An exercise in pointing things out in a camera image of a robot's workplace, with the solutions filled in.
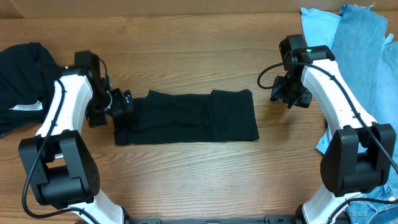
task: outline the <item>light blue cloth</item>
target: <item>light blue cloth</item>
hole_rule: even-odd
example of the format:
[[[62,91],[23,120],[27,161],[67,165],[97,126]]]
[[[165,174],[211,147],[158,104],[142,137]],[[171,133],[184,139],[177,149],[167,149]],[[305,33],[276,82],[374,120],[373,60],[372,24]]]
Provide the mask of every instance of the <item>light blue cloth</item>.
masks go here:
[[[301,8],[301,23],[309,47],[326,45],[332,48],[341,16],[318,9]]]
[[[393,114],[398,105],[398,43],[389,44],[392,34],[383,39],[387,20],[371,12],[370,7],[342,6],[339,11],[342,17],[316,9],[302,8],[302,12],[307,44],[329,46],[336,56],[343,78],[357,100],[378,123],[390,123],[398,130],[398,119]],[[324,153],[331,137],[328,128],[317,144],[317,149]],[[396,162],[397,151],[396,141],[393,156]],[[390,170],[385,186],[365,195],[383,200],[398,198],[397,196],[398,175],[393,169]],[[390,224],[398,221],[398,205],[353,202],[346,211],[353,223]]]

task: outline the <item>black cable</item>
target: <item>black cable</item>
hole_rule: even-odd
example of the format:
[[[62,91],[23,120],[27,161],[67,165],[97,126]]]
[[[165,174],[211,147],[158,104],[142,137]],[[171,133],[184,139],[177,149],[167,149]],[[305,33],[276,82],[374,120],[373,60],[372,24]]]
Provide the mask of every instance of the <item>black cable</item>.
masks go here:
[[[265,74],[266,72],[268,72],[269,70],[273,69],[273,68],[275,68],[275,67],[270,66],[270,67],[266,68],[264,71],[262,71],[260,73],[259,78],[257,79],[257,85],[259,85],[260,88],[265,89],[265,90],[270,90],[270,89],[272,89],[274,87],[273,85],[272,86],[263,86],[260,83],[260,79],[261,79],[262,75]]]
[[[52,212],[52,213],[48,213],[48,214],[44,214],[44,215],[39,215],[39,214],[34,214],[33,212],[31,212],[29,210],[28,206],[27,206],[26,198],[27,198],[27,190],[29,188],[30,181],[32,180],[32,176],[33,176],[34,170],[36,168],[36,165],[39,162],[40,156],[43,154],[44,148],[46,147],[47,142],[50,139],[51,133],[52,133],[54,127],[56,126],[57,119],[59,117],[59,114],[61,112],[61,108],[62,108],[62,105],[63,105],[63,101],[65,100],[65,92],[66,92],[65,91],[65,87],[64,87],[63,83],[60,80],[56,80],[56,81],[60,84],[61,89],[62,89],[61,100],[60,100],[60,103],[58,105],[57,111],[55,112],[54,118],[53,118],[53,120],[51,122],[50,129],[47,132],[47,135],[44,137],[43,143],[41,144],[41,146],[39,148],[39,151],[36,154],[36,157],[35,157],[35,160],[33,162],[32,168],[30,169],[29,174],[28,174],[28,176],[26,178],[25,185],[24,185],[24,191],[22,192],[22,207],[24,208],[24,211],[26,212],[26,214],[28,214],[32,218],[48,218],[48,217],[53,217],[55,215],[63,214],[65,212],[79,212],[80,214],[84,214],[94,224],[100,224],[99,222],[97,222],[94,219],[94,217],[92,217],[88,212],[84,211],[84,209],[81,209],[81,208],[66,208],[66,209],[63,209],[63,210],[56,211],[56,212]]]
[[[379,142],[379,140],[377,139],[377,137],[375,137],[375,135],[372,133],[371,129],[366,125],[366,123],[362,120],[361,118],[361,114],[358,113],[358,111],[356,110],[353,102],[351,101],[351,99],[349,98],[346,90],[344,89],[344,87],[341,85],[341,83],[336,79],[336,77],[332,74],[330,74],[328,71],[326,71],[325,69],[318,67],[316,65],[313,65],[311,63],[306,63],[306,62],[282,62],[282,63],[277,63],[275,65],[271,65],[270,67],[266,68],[264,71],[262,71],[259,75],[259,78],[257,79],[257,84],[259,85],[260,88],[263,89],[270,89],[269,87],[264,87],[260,84],[260,79],[263,76],[263,74],[265,74],[266,72],[268,72],[269,70],[279,67],[279,66],[283,66],[283,65],[304,65],[304,66],[308,66],[308,67],[312,67],[315,68],[321,72],[323,72],[325,75],[327,75],[331,80],[333,80],[336,85],[340,88],[341,92],[343,93],[344,97],[346,98],[349,106],[351,107],[355,118],[361,123],[361,125],[365,128],[366,132],[369,134],[369,136],[371,137],[371,139],[374,141],[374,143],[376,144],[376,146],[384,153],[384,155],[387,157],[387,159],[389,160],[391,166],[394,168],[394,170],[397,172],[398,174],[398,166],[397,164],[394,162],[394,160],[392,160],[391,156],[388,154],[388,152],[384,149],[384,147],[381,145],[381,143]],[[330,217],[328,218],[328,222],[326,224],[330,224],[333,217],[335,215],[337,215],[337,213],[347,204],[354,202],[354,201],[364,201],[364,202],[374,202],[374,203],[383,203],[383,204],[395,204],[398,203],[398,199],[394,200],[394,201],[388,201],[388,200],[376,200],[376,199],[372,199],[372,198],[351,198],[346,200],[345,202],[343,202],[341,205],[339,205],[334,211],[333,213],[330,215]]]
[[[104,62],[104,60],[100,59],[98,57],[98,59],[101,61],[101,63],[104,65],[104,69],[105,69],[105,82],[104,82],[104,88],[108,89],[109,87],[109,76],[108,76],[108,69],[106,68],[106,64]]]

